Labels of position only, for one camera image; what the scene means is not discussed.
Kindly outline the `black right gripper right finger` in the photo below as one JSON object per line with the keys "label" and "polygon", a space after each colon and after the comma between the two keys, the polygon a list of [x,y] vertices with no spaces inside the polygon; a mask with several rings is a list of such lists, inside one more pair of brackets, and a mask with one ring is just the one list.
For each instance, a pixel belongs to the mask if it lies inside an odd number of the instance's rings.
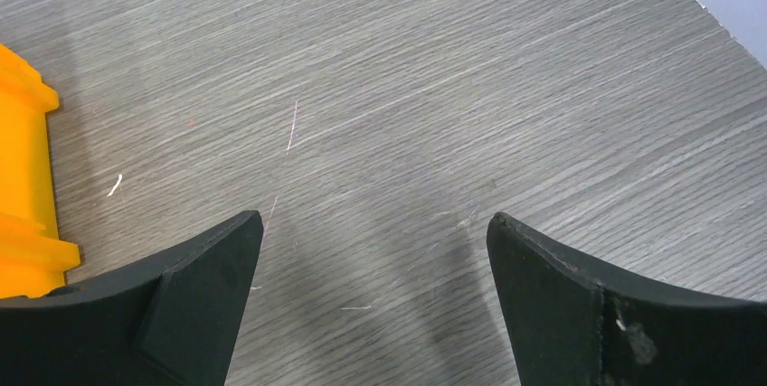
{"label": "black right gripper right finger", "polygon": [[766,305],[676,287],[499,212],[487,247],[524,385],[763,385]]}

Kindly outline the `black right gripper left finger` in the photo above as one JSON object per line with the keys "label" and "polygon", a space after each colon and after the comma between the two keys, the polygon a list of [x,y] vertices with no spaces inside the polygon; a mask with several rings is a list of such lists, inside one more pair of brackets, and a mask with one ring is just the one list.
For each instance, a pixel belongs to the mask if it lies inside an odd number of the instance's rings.
{"label": "black right gripper left finger", "polygon": [[240,212],[43,297],[1,302],[4,385],[221,385],[263,236]]}

